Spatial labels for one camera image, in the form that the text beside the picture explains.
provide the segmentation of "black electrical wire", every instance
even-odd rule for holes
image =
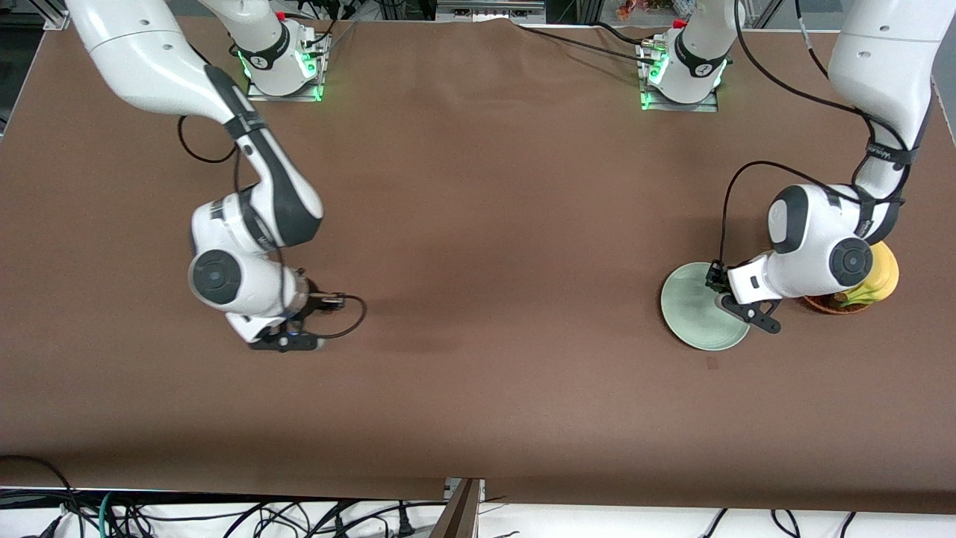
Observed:
[[[392,532],[391,532],[391,530],[388,528],[388,522],[385,521],[385,518],[383,518],[383,517],[381,517],[381,516],[375,516],[375,517],[372,518],[372,519],[377,519],[377,520],[381,521],[383,525],[385,525],[385,538],[390,538],[390,535],[391,535]]]
[[[214,519],[231,518],[231,517],[241,516],[246,512],[230,512],[229,514],[215,514],[210,516],[190,516],[190,517],[182,517],[182,518],[167,518],[167,517],[160,517],[160,516],[151,516],[148,514],[143,514],[141,510],[139,510],[139,513],[140,513],[140,517],[142,517],[146,521],[184,522],[184,521],[209,521]]]
[[[335,506],[330,508],[328,512],[325,512],[325,514],[321,518],[319,518],[318,522],[315,523],[315,526],[312,527],[309,530],[309,532],[306,532],[303,538],[312,538],[313,536],[317,535],[319,532],[334,532],[335,531],[334,528],[323,529],[322,526],[334,520],[338,514],[342,513],[342,511],[358,503],[359,503],[358,501],[353,501],[353,500],[339,501],[338,503],[336,503]]]
[[[400,8],[401,6],[404,6],[406,3],[406,0],[399,0],[398,2],[394,4],[389,4],[388,2],[384,2],[382,0],[372,0],[372,1],[382,6],[383,8]]]
[[[303,526],[302,526],[299,522],[297,522],[296,520],[291,519],[291,518],[289,518],[289,517],[283,515],[285,512],[288,512],[289,510],[291,510],[291,509],[292,509],[293,507],[295,507],[295,506],[298,506],[299,509],[302,511],[303,514],[306,513],[305,510],[302,509],[302,506],[301,506],[300,503],[291,503],[291,504],[289,504],[288,506],[286,506],[286,507],[284,507],[284,508],[282,508],[282,509],[280,509],[280,510],[278,510],[278,511],[276,511],[276,510],[271,510],[271,509],[268,509],[268,508],[262,508],[262,509],[259,511],[259,512],[260,512],[259,523],[256,525],[255,532],[252,534],[253,538],[258,538],[259,536],[261,536],[261,535],[262,535],[262,532],[266,529],[266,527],[268,527],[268,526],[269,526],[270,524],[272,524],[272,523],[277,523],[277,524],[282,525],[282,526],[284,526],[284,527],[291,528],[291,529],[295,532],[295,536],[298,536],[298,531],[299,531],[299,530],[301,530],[302,532],[309,532],[309,528],[311,527],[311,525],[306,525],[305,527],[303,527]],[[266,513],[270,514],[271,517],[270,517],[269,519],[263,518],[262,515],[261,515],[262,512],[266,512]]]
[[[558,41],[564,41],[565,43],[571,43],[572,45],[577,45],[578,47],[584,47],[585,49],[591,49],[592,51],[598,51],[600,53],[605,53],[607,55],[627,58],[629,60],[637,61],[638,63],[646,63],[646,64],[654,63],[654,60],[650,58],[642,58],[642,57],[637,57],[634,55],[626,55],[625,53],[619,53],[618,51],[612,51],[611,49],[604,49],[596,45],[592,45],[590,43],[575,41],[573,39],[564,37],[563,35],[548,34],[547,32],[541,32],[538,29],[529,28],[527,26],[518,25],[518,28],[520,28],[521,30],[524,30],[525,32],[531,32],[532,34],[544,35],[545,37],[550,37],[551,39],[557,39]]]
[[[236,146],[233,146],[232,149],[229,150],[229,153],[227,153],[225,157],[222,157],[219,159],[209,159],[207,157],[203,157],[202,155],[196,154],[196,152],[194,152],[192,149],[189,148],[189,145],[185,142],[185,137],[183,136],[183,122],[185,122],[186,118],[187,116],[180,116],[179,121],[176,123],[176,134],[179,136],[180,145],[183,146],[183,149],[185,150],[186,153],[189,154],[190,157],[192,157],[193,159],[196,159],[197,161],[202,161],[204,163],[209,163],[211,165],[218,165],[219,163],[224,163],[225,161],[228,161],[229,158],[232,157],[232,155],[236,155]]]
[[[339,332],[333,334],[316,334],[318,338],[321,338],[322,340],[334,340],[335,338],[341,338],[359,328],[359,325],[365,321],[365,315],[368,314],[368,303],[365,302],[365,299],[359,297],[358,295],[342,295],[342,299],[355,301],[359,306],[361,306],[361,313],[358,314],[358,319],[353,324],[349,325],[348,328]]]
[[[794,95],[797,95],[797,96],[799,96],[799,97],[802,97],[802,98],[804,98],[804,99],[807,99],[807,100],[810,100],[810,101],[813,101],[813,102],[817,102],[817,103],[819,103],[819,104],[823,104],[823,105],[826,105],[826,106],[830,106],[830,107],[836,108],[836,109],[838,109],[838,110],[843,110],[843,111],[849,112],[849,113],[851,113],[851,114],[856,114],[856,115],[858,115],[858,116],[861,116],[861,117],[862,117],[863,119],[865,119],[865,120],[868,120],[868,121],[870,121],[870,122],[876,123],[877,125],[879,125],[879,126],[883,127],[884,129],[886,129],[890,134],[892,134],[893,137],[896,138],[897,142],[900,143],[900,146],[901,146],[904,150],[907,150],[907,151],[908,151],[908,150],[910,149],[910,148],[906,145],[906,143],[903,141],[902,136],[900,136],[900,133],[898,133],[898,132],[896,131],[896,129],[894,129],[893,127],[887,125],[887,124],[886,124],[885,122],[883,122],[882,120],[880,120],[880,119],[878,119],[878,118],[875,118],[875,117],[873,117],[873,116],[871,116],[871,115],[869,115],[869,114],[863,112],[862,110],[859,110],[858,108],[855,108],[855,107],[853,107],[853,106],[848,106],[848,105],[846,105],[846,104],[841,104],[841,103],[834,102],[834,101],[828,101],[828,100],[825,100],[825,99],[823,99],[823,98],[817,97],[817,96],[815,96],[815,95],[808,94],[807,92],[804,92],[804,91],[802,91],[802,90],[798,90],[798,89],[796,89],[796,88],[790,86],[788,83],[784,82],[783,80],[781,80],[781,79],[777,78],[776,76],[774,76],[773,73],[771,73],[770,71],[768,71],[767,68],[765,68],[759,61],[757,61],[757,58],[754,57],[754,56],[753,56],[753,53],[750,51],[750,47],[747,46],[747,41],[744,39],[744,31],[743,31],[743,29],[741,29],[741,27],[740,27],[740,2],[734,2],[734,3],[733,3],[733,20],[734,20],[734,27],[735,27],[736,30],[737,30],[737,40],[740,41],[740,48],[743,49],[744,55],[747,56],[747,59],[750,60],[750,63],[752,63],[753,66],[757,68],[757,71],[759,71],[761,74],[763,74],[764,77],[769,78],[769,79],[771,80],[771,82],[773,82],[774,84],[780,86],[781,88],[787,90],[788,92],[790,92],[790,93],[792,93],[792,94],[794,94]]]
[[[839,538],[846,538],[846,529],[850,527],[855,517],[857,517],[856,512],[850,512],[846,515],[846,519],[843,520],[843,525],[839,528]]]
[[[235,532],[235,529],[239,528],[239,526],[242,525],[242,522],[246,521],[252,514],[258,512],[259,508],[262,508],[266,504],[268,503],[259,503],[253,506],[252,508],[246,510],[245,512],[243,512],[238,519],[232,522],[232,525],[230,525],[229,528],[226,530],[226,534],[223,534],[223,538],[229,538],[230,534]]]
[[[196,56],[201,58],[203,62],[205,62],[206,64],[209,64],[209,60],[206,59],[205,56],[203,56],[203,53],[199,52],[199,49],[197,49],[196,47],[193,47],[192,43],[189,44],[189,48],[192,49],[192,52],[196,53]],[[229,157],[231,157],[232,154],[236,152],[236,146],[233,146],[232,149],[229,150],[229,153],[221,159],[209,159],[207,157],[203,157],[202,155],[196,154],[196,152],[194,152],[192,149],[189,148],[189,145],[185,142],[185,137],[183,136],[183,122],[185,122],[185,119],[186,119],[186,116],[180,116],[179,121],[176,123],[176,134],[179,136],[180,145],[183,146],[183,149],[185,150],[185,152],[188,153],[189,156],[192,157],[193,159],[196,159],[197,161],[202,161],[204,163],[209,163],[211,165],[218,165],[219,163],[224,163],[225,161],[228,161]]]
[[[439,501],[422,501],[422,502],[419,502],[419,503],[405,503],[405,504],[404,504],[404,507],[406,507],[406,508],[414,508],[414,507],[416,507],[416,506],[444,506],[444,505],[446,505],[446,504],[447,504],[447,503],[439,502]],[[371,513],[371,514],[368,514],[367,516],[362,516],[362,517],[360,517],[360,518],[358,518],[358,519],[356,519],[356,520],[354,520],[354,521],[351,521],[351,522],[349,522],[348,524],[346,524],[346,526],[343,527],[341,530],[336,531],[336,533],[332,535],[332,538],[343,538],[343,537],[345,536],[345,533],[348,532],[350,528],[355,527],[356,525],[360,525],[360,524],[362,524],[362,523],[365,523],[366,521],[368,521],[368,520],[370,520],[370,519],[375,519],[376,517],[380,516],[381,514],[385,514],[385,513],[388,513],[388,512],[392,512],[392,511],[398,510],[400,506],[401,506],[401,505],[395,505],[395,506],[392,506],[392,507],[390,507],[390,508],[383,508],[383,509],[381,509],[381,510],[379,510],[379,511],[377,511],[377,512],[373,512],[373,513]]]
[[[632,37],[628,37],[627,35],[624,35],[624,34],[618,32],[618,29],[617,29],[617,28],[611,26],[610,24],[607,24],[606,22],[601,22],[601,21],[592,22],[592,23],[589,24],[588,26],[601,27],[601,28],[603,28],[604,30],[606,30],[606,31],[610,32],[611,34],[613,34],[614,37],[616,37],[617,39],[620,39],[621,41],[623,41],[623,42],[625,42],[625,43],[630,43],[630,44],[632,44],[632,45],[640,45],[641,42],[644,41],[644,40],[647,38],[647,37],[643,37],[643,38],[640,38],[640,39],[634,39],[634,38],[632,38]]]
[[[79,536],[80,538],[85,538],[86,536],[86,525],[83,523],[82,516],[82,506],[80,506],[79,501],[76,500],[76,494],[74,493],[73,487],[70,485],[70,482],[66,480],[66,477],[63,476],[63,473],[56,468],[55,465],[49,461],[43,460],[41,458],[35,458],[33,456],[23,456],[20,454],[4,454],[0,456],[0,461],[25,461],[33,463],[34,465],[40,465],[46,467],[49,471],[56,475],[56,478],[60,480],[60,483],[63,484],[63,488],[66,489],[67,495],[70,497],[70,502],[73,504],[73,508],[76,510],[77,520],[79,521]]]
[[[816,57],[814,44],[810,42],[810,35],[807,34],[807,27],[803,26],[803,11],[800,9],[800,0],[793,0],[793,8],[796,9],[796,20],[800,23],[800,33],[803,34],[803,40],[807,43],[807,52],[810,53],[810,58],[812,58],[816,64],[816,69],[819,69],[824,77],[829,78],[830,74],[827,73],[827,68],[823,67],[823,62],[820,61],[820,58]]]
[[[319,41],[321,41],[322,39],[325,39],[326,37],[328,37],[329,34],[332,33],[332,28],[334,28],[334,27],[336,26],[336,22],[337,22],[337,21],[338,21],[338,19],[332,19],[332,22],[329,23],[329,28],[325,29],[325,32],[323,32],[322,35],[320,35],[319,37],[316,37],[316,38],[313,39],[312,41],[306,41],[306,42],[305,42],[305,46],[306,46],[306,47],[311,47],[311,46],[315,45],[316,43],[318,43]]]
[[[787,513],[787,517],[790,518],[790,523],[793,524],[793,530],[789,530],[788,528],[784,527],[782,523],[780,523],[780,520],[777,519],[776,512],[777,512],[776,510],[771,510],[771,518],[773,519],[773,524],[776,525],[777,528],[782,530],[785,534],[790,536],[790,538],[800,538],[800,526],[796,524],[796,518],[793,516],[793,512],[789,510],[784,510],[784,512]]]
[[[775,163],[774,161],[751,161],[743,165],[739,169],[737,169],[737,172],[733,174],[732,178],[730,178],[730,183],[728,183],[727,185],[727,192],[724,194],[724,212],[723,212],[723,216],[721,217],[721,225],[720,225],[720,251],[719,251],[720,255],[719,257],[717,257],[717,259],[719,259],[720,261],[724,261],[724,244],[725,244],[725,240],[727,239],[727,210],[728,210],[728,205],[730,202],[730,192],[733,190],[733,185],[737,182],[737,178],[740,177],[740,174],[744,173],[744,171],[747,170],[748,168],[756,167],[760,165],[785,170],[810,183],[813,183],[814,185],[820,187],[821,189],[824,189],[825,191],[832,194],[833,196],[836,196],[837,198],[842,198],[844,200],[848,200],[855,204],[859,203],[859,198],[855,198],[843,192],[837,191],[833,187],[823,183],[822,181],[814,178],[813,176],[809,174],[801,172],[800,170],[796,168],[791,168],[791,167],[788,167],[787,165],[781,165],[780,163]],[[862,163],[860,163],[860,165],[857,166],[857,171],[859,171],[860,168],[862,168]],[[904,174],[908,175],[908,169],[904,171]],[[900,184],[897,186],[894,193],[890,194],[887,197],[874,200],[875,203],[878,203],[878,204],[881,204],[884,202],[902,203],[903,200],[899,198],[898,195],[899,195],[899,192],[902,190],[902,185],[905,183],[906,175],[904,175],[904,177],[900,181]]]
[[[717,530],[717,526],[720,525],[720,520],[724,519],[727,511],[727,508],[721,508],[720,511],[717,512],[717,516],[714,517],[714,521],[710,523],[710,528],[704,533],[703,536],[701,536],[701,538],[711,538],[711,536],[714,535],[714,530]]]
[[[318,16],[318,11],[315,10],[315,4],[313,4],[311,0],[306,0],[306,4],[309,4],[309,7],[312,8],[312,14],[315,15],[315,20],[319,20],[321,17]],[[329,18],[335,20],[331,13],[329,13]]]

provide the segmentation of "plug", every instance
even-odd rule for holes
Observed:
[[[54,538],[56,533],[56,528],[59,527],[60,520],[63,519],[63,516],[56,516],[56,519],[50,522],[46,528],[43,529],[43,532],[40,532],[38,538]]]
[[[399,538],[415,534],[415,528],[408,521],[408,509],[405,508],[405,502],[399,501]]]
[[[349,538],[349,535],[345,533],[345,525],[342,523],[342,516],[336,514],[336,536],[341,538]]]

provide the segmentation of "metal frame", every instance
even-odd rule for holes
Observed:
[[[59,0],[30,0],[46,22],[43,30],[64,30],[70,24],[70,12]]]
[[[780,6],[783,5],[783,0],[771,0],[769,4],[760,12],[760,15],[756,17],[756,20],[753,21],[751,28],[767,28],[767,25],[771,23],[771,19],[776,15],[777,11],[780,10]]]
[[[485,481],[480,479],[447,479],[445,491],[452,491],[451,500],[442,510],[438,523],[428,538],[473,538],[478,504],[485,496]]]

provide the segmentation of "banana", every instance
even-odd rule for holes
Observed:
[[[849,304],[871,304],[890,296],[900,282],[900,266],[893,251],[886,243],[870,247],[873,252],[873,269],[857,287],[836,294],[841,307]]]

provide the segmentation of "black velcro strap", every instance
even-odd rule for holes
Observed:
[[[235,118],[223,123],[223,127],[226,128],[226,132],[229,133],[232,140],[239,140],[252,131],[266,128],[267,125],[266,121],[262,119],[262,116],[259,116],[258,112],[254,110],[244,110]]]
[[[255,217],[256,211],[252,208],[252,187],[246,187],[239,191],[239,213],[246,225],[246,231],[259,245],[259,248],[266,252],[275,250],[272,246],[272,240],[266,236],[265,231],[259,226],[259,221]]]
[[[242,57],[252,65],[252,67],[261,71],[271,69],[272,64],[275,63],[275,60],[284,55],[286,50],[289,49],[289,27],[282,23],[279,23],[279,26],[282,27],[282,34],[279,36],[279,39],[268,49],[253,52],[239,47],[238,45],[236,46],[236,48],[239,49],[239,54],[241,54]]]
[[[724,58],[727,57],[727,53],[714,59],[703,59],[699,56],[695,56],[684,46],[684,32],[677,34],[677,37],[674,39],[674,45],[677,57],[683,65],[687,66],[687,69],[690,70],[690,75],[694,78],[709,77],[711,73],[720,68],[721,64],[724,63]]]
[[[877,199],[856,185],[852,185],[851,187],[859,198],[859,219],[857,220],[857,228],[854,230],[854,235],[863,237],[870,231],[870,228],[873,227],[873,210],[877,207]]]
[[[916,154],[919,150],[920,149],[918,147],[914,147],[909,151],[905,149],[896,149],[894,147],[884,146],[873,139],[870,139],[866,143],[867,155],[876,157],[882,161],[888,161],[900,167],[912,165],[913,162],[916,161]]]

